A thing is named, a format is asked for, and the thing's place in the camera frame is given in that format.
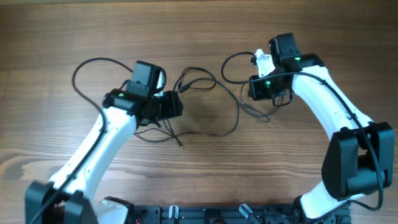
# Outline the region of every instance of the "wooden surface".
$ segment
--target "wooden surface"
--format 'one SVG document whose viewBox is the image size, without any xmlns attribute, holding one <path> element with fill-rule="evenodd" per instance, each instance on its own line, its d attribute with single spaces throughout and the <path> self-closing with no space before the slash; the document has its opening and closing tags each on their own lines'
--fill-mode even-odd
<svg viewBox="0 0 398 224">
<path fill-rule="evenodd" d="M 300 50 L 316 52 L 347 97 L 376 122 L 398 127 L 398 29 L 393 1 L 192 1 L 0 7 L 0 223 L 24 221 L 24 192 L 46 181 L 75 152 L 98 112 L 73 91 L 74 68 L 92 57 L 136 60 L 167 71 L 166 90 L 187 66 L 221 79 L 224 59 L 267 49 L 277 34 L 293 32 Z M 256 73 L 247 57 L 231 61 L 227 76 Z M 191 78 L 203 75 L 194 73 Z M 115 65 L 83 68 L 78 86 L 97 102 L 130 77 Z M 240 86 L 226 85 L 235 94 Z M 226 131 L 234 103 L 221 88 L 181 95 L 176 132 Z M 262 110 L 268 101 L 253 103 Z M 262 123 L 242 113 L 224 138 L 181 137 L 149 144 L 135 137 L 119 151 L 95 200 L 112 195 L 137 205 L 281 203 L 321 181 L 328 138 L 298 97 Z M 147 133 L 152 139 L 160 133 Z M 384 206 L 353 205 L 354 223 L 398 220 L 397 153 Z M 375 204 L 376 195 L 364 199 Z"/>
<path fill-rule="evenodd" d="M 100 3 L 100 2 L 169 2 L 169 1 L 194 1 L 194 0 L 0 0 L 0 5 L 16 4 L 69 4 L 69 3 Z"/>
</svg>

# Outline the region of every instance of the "black cable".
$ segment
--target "black cable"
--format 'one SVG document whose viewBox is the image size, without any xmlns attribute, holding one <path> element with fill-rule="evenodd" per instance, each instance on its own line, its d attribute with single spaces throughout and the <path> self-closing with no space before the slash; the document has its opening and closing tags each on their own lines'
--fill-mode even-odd
<svg viewBox="0 0 398 224">
<path fill-rule="evenodd" d="M 198 70 L 198 71 L 205 72 L 205 73 L 209 74 L 209 76 L 210 76 L 211 78 L 197 78 L 197 79 L 194 79 L 194 80 L 190 81 L 189 83 L 185 84 L 184 86 L 182 86 L 182 81 L 183 81 L 184 76 L 185 76 L 189 71 L 192 71 L 192 70 Z M 214 84 L 213 84 L 211 87 L 208 87 L 208 88 L 191 87 L 192 84 L 194 84 L 195 82 L 198 82 L 198 81 L 200 81 L 200 80 L 209 80 L 209 81 L 213 81 Z M 178 87 L 177 90 L 178 90 L 179 93 L 183 93 L 183 92 L 187 91 L 188 89 L 211 90 L 211 89 L 213 89 L 216 85 L 219 85 L 219 86 L 221 86 L 222 88 L 224 88 L 224 89 L 227 91 L 227 93 L 232 97 L 232 99 L 233 99 L 233 100 L 235 101 L 235 103 L 236 103 L 236 122 L 235 122 L 234 126 L 233 126 L 228 132 L 218 134 L 218 133 L 209 133 L 209 132 L 200 132 L 200 131 L 187 131 L 187 132 L 184 132 L 184 133 L 175 134 L 174 131 L 173 131 L 172 128 L 171 128 L 170 123 L 169 123 L 170 129 L 169 129 L 169 127 L 167 127 L 167 125 L 165 125 L 166 128 L 168 129 L 169 133 L 166 133 L 165 131 L 163 131 L 163 130 L 161 130 L 161 129 L 159 129 L 159 128 L 151 128 L 151 129 L 147 129 L 147 130 L 142 131 L 142 132 L 135 133 L 135 135 L 136 135 L 139 139 L 141 139 L 141 140 L 143 140 L 143 141 L 151 142 L 151 143 L 157 143 L 157 142 L 164 142 L 164 141 L 167 141 L 167 140 L 169 140 L 169 139 L 176 139 L 176 138 L 178 138 L 178 137 L 180 137 L 180 136 L 183 136 L 183 135 L 186 135 L 186 134 L 206 134 L 206 135 L 209 135 L 209 136 L 218 136 L 218 137 L 222 137 L 222 136 L 225 136 L 225 135 L 228 135 L 228 134 L 232 133 L 232 132 L 236 129 L 236 127 L 238 126 L 238 123 L 239 123 L 239 100 L 235 97 L 235 95 L 234 95 L 229 89 L 227 89 L 222 83 L 220 83 L 219 81 L 217 81 L 216 77 L 215 77 L 213 74 L 211 74 L 208 70 L 206 70 L 206 69 L 204 69 L 204 68 L 200 68 L 200 67 L 188 67 L 188 68 L 184 69 L 184 71 L 182 72 L 181 76 L 180 76 L 180 77 L 177 79 L 177 81 L 175 82 L 175 85 L 174 85 L 174 87 L 173 87 L 173 91 L 175 91 L 175 89 L 176 89 L 177 87 Z M 146 132 L 146 131 L 150 131 L 150 130 L 160 131 L 160 132 L 162 132 L 162 133 L 164 133 L 164 134 L 169 135 L 170 137 L 167 137 L 167 138 L 164 138 L 164 139 L 160 139 L 160 140 L 150 140 L 150 139 L 146 139 L 146 138 L 143 138 L 142 136 L 140 136 L 140 134 L 142 134 L 142 133 L 144 133 L 144 132 Z"/>
<path fill-rule="evenodd" d="M 229 56 L 223 63 L 223 66 L 221 66 L 221 76 L 224 78 L 225 81 L 227 81 L 228 83 L 232 83 L 232 84 L 245 84 L 245 83 L 253 83 L 253 82 L 262 82 L 264 80 L 268 80 L 271 78 L 276 78 L 276 77 L 283 77 L 283 76 L 287 76 L 287 75 L 304 75 L 307 77 L 311 77 L 314 78 L 316 80 L 318 80 L 322 85 L 325 85 L 335 96 L 336 98 L 340 101 L 340 103 L 343 105 L 343 107 L 345 108 L 345 110 L 348 112 L 349 116 L 351 117 L 351 119 L 355 122 L 355 124 L 358 126 L 358 130 L 359 132 L 363 135 L 366 145 L 365 147 L 367 147 L 371 153 L 372 156 L 372 160 L 373 160 L 373 164 L 374 164 L 374 168 L 376 170 L 376 177 L 377 177 L 377 190 L 379 192 L 379 198 L 377 200 L 377 205 L 375 207 L 370 207 L 369 205 L 366 205 L 362 202 L 359 202 L 357 200 L 347 200 L 346 203 L 355 203 L 357 205 L 360 205 L 368 210 L 372 210 L 372 211 L 376 211 L 379 210 L 382 206 L 383 203 L 383 184 L 382 184 L 382 180 L 381 180 L 381 174 L 380 174 L 380 166 L 379 163 L 377 161 L 377 157 L 376 157 L 376 153 L 375 150 L 373 148 L 373 145 L 370 142 L 370 139 L 368 137 L 368 135 L 365 133 L 363 126 L 361 125 L 361 123 L 358 121 L 356 115 L 351 111 L 351 109 L 348 107 L 348 105 L 345 103 L 345 101 L 341 98 L 341 96 L 336 92 L 336 90 L 331 87 L 329 85 L 329 83 L 326 80 L 323 80 L 321 78 L 319 78 L 318 76 L 306 73 L 306 72 L 286 72 L 286 73 L 281 73 L 281 74 L 276 74 L 276 75 L 272 75 L 271 77 L 262 77 L 256 80 L 245 80 L 245 81 L 232 81 L 232 80 L 228 80 L 225 75 L 224 75 L 224 67 L 226 65 L 226 63 L 231 60 L 233 57 L 238 56 L 238 55 L 253 55 L 254 54 L 252 52 L 240 52 L 240 53 L 236 53 L 233 54 L 231 56 Z"/>
<path fill-rule="evenodd" d="M 239 100 L 240 100 L 239 103 L 240 103 L 241 108 L 242 108 L 243 111 L 245 111 L 247 114 L 249 114 L 249 115 L 251 115 L 251 116 L 253 116 L 253 117 L 255 117 L 255 118 L 257 118 L 257 119 L 259 119 L 259 120 L 261 120 L 261 121 L 263 121 L 263 122 L 265 122 L 265 123 L 268 123 L 268 122 L 270 121 L 269 115 L 272 115 L 272 114 L 274 114 L 276 111 L 278 111 L 279 108 L 280 108 L 280 106 L 275 107 L 274 109 L 268 111 L 267 114 L 264 114 L 264 113 L 261 112 L 259 109 L 257 109 L 257 108 L 255 108 L 255 107 L 253 107 L 253 106 L 251 106 L 251 105 L 249 105 L 249 104 L 247 104 L 247 103 L 244 102 L 244 100 L 243 100 L 243 87 L 244 87 L 244 86 L 245 86 L 245 84 L 242 85 L 241 91 L 239 92 Z M 283 96 L 279 96 L 279 98 L 280 98 L 279 105 L 281 105 L 281 104 L 283 103 L 284 97 L 283 97 Z"/>
<path fill-rule="evenodd" d="M 93 145 L 90 147 L 90 149 L 87 151 L 87 153 L 85 154 L 85 156 L 81 159 L 81 161 L 77 164 L 77 166 L 74 168 L 74 170 L 67 176 L 66 180 L 64 181 L 64 183 L 54 192 L 53 195 L 51 195 L 51 197 L 44 203 L 44 205 L 40 208 L 40 210 L 35 214 L 35 216 L 33 217 L 33 219 L 30 221 L 30 224 L 34 224 L 37 219 L 44 213 L 44 211 L 46 209 L 48 209 L 49 206 L 51 206 L 55 200 L 57 199 L 57 197 L 61 194 L 61 192 L 64 190 L 64 188 L 70 183 L 71 180 L 73 180 L 76 176 L 76 174 L 79 172 L 80 168 L 84 165 L 84 163 L 86 162 L 86 160 L 89 158 L 89 156 L 91 155 L 91 153 L 95 150 L 96 146 L 98 145 L 98 143 L 101 141 L 102 137 L 104 136 L 106 127 L 107 127 L 107 119 L 106 116 L 104 114 L 104 112 L 101 110 L 100 106 L 98 106 L 93 100 L 91 100 L 88 96 L 84 95 L 76 86 L 75 83 L 75 78 L 77 75 L 77 72 L 79 71 L 79 69 L 90 63 L 93 61 L 97 61 L 97 60 L 105 60 L 105 61 L 109 61 L 109 62 L 114 62 L 118 65 L 123 66 L 124 68 L 126 68 L 127 70 L 129 70 L 130 72 L 132 72 L 132 70 L 127 67 L 125 64 L 118 62 L 116 60 L 113 60 L 111 58 L 103 58 L 103 57 L 99 57 L 99 58 L 92 58 L 92 59 L 88 59 L 86 61 L 84 61 L 83 63 L 81 63 L 79 66 L 77 66 L 77 68 L 75 69 L 75 71 L 73 72 L 72 75 L 72 86 L 73 89 L 75 89 L 75 91 L 81 96 L 83 97 L 86 101 L 88 101 L 91 105 L 93 105 L 101 114 L 102 117 L 102 127 L 99 131 L 99 135 L 97 137 L 97 139 L 95 140 L 95 142 L 93 143 Z"/>
<path fill-rule="evenodd" d="M 124 88 L 125 85 L 127 85 L 127 83 L 129 83 L 130 80 L 125 80 L 122 84 L 122 86 L 119 88 L 120 90 L 122 90 Z"/>
</svg>

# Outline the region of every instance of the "end effector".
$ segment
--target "end effector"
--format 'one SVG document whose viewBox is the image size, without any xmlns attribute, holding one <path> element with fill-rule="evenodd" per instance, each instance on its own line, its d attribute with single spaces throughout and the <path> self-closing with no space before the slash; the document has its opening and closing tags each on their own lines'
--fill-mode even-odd
<svg viewBox="0 0 398 224">
<path fill-rule="evenodd" d="M 107 93 L 103 106 L 114 106 L 136 115 L 138 126 L 156 124 L 159 121 L 182 115 L 183 105 L 177 91 L 163 92 L 166 72 L 151 63 L 137 61 L 134 74 L 126 90 L 113 89 Z"/>
<path fill-rule="evenodd" d="M 252 75 L 250 80 L 287 72 L 300 72 L 303 68 L 315 65 L 325 66 L 316 54 L 302 55 L 291 33 L 281 34 L 269 40 L 269 48 L 271 57 L 270 55 L 264 57 L 264 53 L 259 49 L 256 52 L 256 58 L 251 59 L 251 62 L 259 67 L 259 74 Z M 273 100 L 274 106 L 285 106 L 293 100 L 292 83 L 293 75 L 270 78 L 264 82 L 252 82 L 248 95 L 253 100 Z M 275 98 L 286 95 L 287 90 L 289 90 L 290 95 L 289 102 L 283 105 L 275 105 Z"/>
</svg>

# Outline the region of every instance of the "wood grain surface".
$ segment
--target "wood grain surface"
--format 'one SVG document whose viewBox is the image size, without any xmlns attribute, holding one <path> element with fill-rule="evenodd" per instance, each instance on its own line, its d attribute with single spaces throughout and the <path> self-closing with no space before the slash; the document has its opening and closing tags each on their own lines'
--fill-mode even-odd
<svg viewBox="0 0 398 224">
<path fill-rule="evenodd" d="M 73 3 L 109 3 L 109 2 L 170 2 L 197 0 L 0 0 L 1 5 L 21 4 L 73 4 Z M 239 1 L 239 0 L 200 0 L 200 1 Z"/>
<path fill-rule="evenodd" d="M 70 83 L 74 68 L 92 57 L 111 57 L 130 67 L 136 60 L 159 65 L 167 71 L 169 90 L 185 67 L 206 68 L 221 80 L 227 56 L 268 51 L 270 38 L 293 32 L 300 50 L 317 53 L 362 112 L 398 127 L 397 8 L 396 1 L 360 0 L 0 7 L 0 223 L 24 222 L 27 186 L 34 179 L 47 181 L 61 168 L 95 122 L 98 112 Z M 256 68 L 241 57 L 225 72 L 245 80 Z M 99 103 L 130 76 L 116 65 L 95 62 L 81 70 L 77 82 Z M 239 94 L 239 85 L 226 86 Z M 225 132 L 233 126 L 234 102 L 222 88 L 180 97 L 183 116 L 170 120 L 177 133 Z M 271 109 L 269 101 L 250 102 Z M 321 181 L 328 138 L 298 97 L 271 120 L 263 123 L 242 113 L 233 134 L 183 136 L 184 149 L 175 141 L 151 144 L 132 137 L 105 173 L 95 200 L 112 195 L 136 205 L 292 202 Z M 363 201 L 374 205 L 376 196 Z M 380 211 L 356 205 L 351 211 L 353 223 L 396 223 L 398 185 L 393 181 L 385 190 Z"/>
</svg>

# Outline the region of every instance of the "white plastic part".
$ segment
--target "white plastic part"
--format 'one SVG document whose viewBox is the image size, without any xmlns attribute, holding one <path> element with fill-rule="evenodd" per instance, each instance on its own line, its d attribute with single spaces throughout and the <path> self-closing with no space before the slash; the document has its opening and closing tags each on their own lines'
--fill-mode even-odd
<svg viewBox="0 0 398 224">
<path fill-rule="evenodd" d="M 164 83 L 165 76 L 166 76 L 166 74 L 163 74 L 163 72 L 160 72 L 159 79 L 157 80 L 157 84 L 156 84 L 157 89 L 162 88 L 162 86 L 165 85 L 165 83 Z M 160 91 L 160 92 L 154 94 L 154 96 L 163 96 L 163 91 Z"/>
<path fill-rule="evenodd" d="M 242 215 L 245 218 L 249 218 L 250 214 L 253 213 L 253 211 L 245 203 L 243 203 L 243 204 L 241 204 L 241 206 L 239 206 L 239 211 L 242 213 Z"/>
<path fill-rule="evenodd" d="M 360 110 L 357 109 L 357 107 L 355 107 L 354 104 L 352 104 L 352 102 L 350 102 L 344 93 L 336 86 L 330 78 L 326 67 L 316 65 L 304 68 L 303 72 L 316 75 L 321 79 L 326 80 L 328 84 L 341 96 L 344 102 L 349 106 L 350 110 L 356 114 L 361 125 L 364 127 L 369 126 L 369 122 L 372 120 L 360 112 Z M 319 81 L 304 75 L 294 75 L 292 88 L 294 93 L 306 102 L 318 118 L 329 139 L 331 139 L 334 132 L 340 131 L 343 127 L 347 127 L 348 129 L 358 128 L 337 97 Z"/>
<path fill-rule="evenodd" d="M 255 53 L 256 63 L 259 69 L 259 78 L 266 77 L 270 72 L 275 70 L 272 57 L 269 54 L 264 54 L 261 49 L 258 49 Z"/>
<path fill-rule="evenodd" d="M 103 109 L 103 111 L 108 119 L 108 128 L 106 133 L 94 152 L 77 173 L 76 179 L 72 180 L 64 189 L 64 192 L 70 194 L 79 190 L 83 192 L 83 195 L 90 199 L 90 201 L 93 201 L 97 186 L 116 153 L 135 133 L 137 128 L 136 117 L 126 114 L 126 110 L 110 107 L 108 109 Z M 83 159 L 84 155 L 88 152 L 98 137 L 101 127 L 102 117 L 99 115 L 93 129 L 87 135 L 76 153 L 56 174 L 50 178 L 49 182 L 54 183 L 55 189 L 58 189 L 64 183 L 67 176 Z"/>
<path fill-rule="evenodd" d="M 349 199 L 357 199 L 362 197 L 363 194 L 354 195 Z M 300 199 L 301 206 L 307 218 L 316 219 L 324 214 L 332 211 L 336 207 L 345 203 L 346 200 L 337 201 L 329 195 L 325 188 L 325 184 L 321 181 L 310 192 L 303 195 Z"/>
<path fill-rule="evenodd" d="M 180 208 L 176 205 L 172 205 L 169 208 L 169 219 L 174 218 L 178 219 L 178 216 L 180 214 Z"/>
<path fill-rule="evenodd" d="M 94 212 L 99 224 L 123 224 L 128 211 L 126 206 L 110 200 L 103 200 L 94 205 Z"/>
</svg>

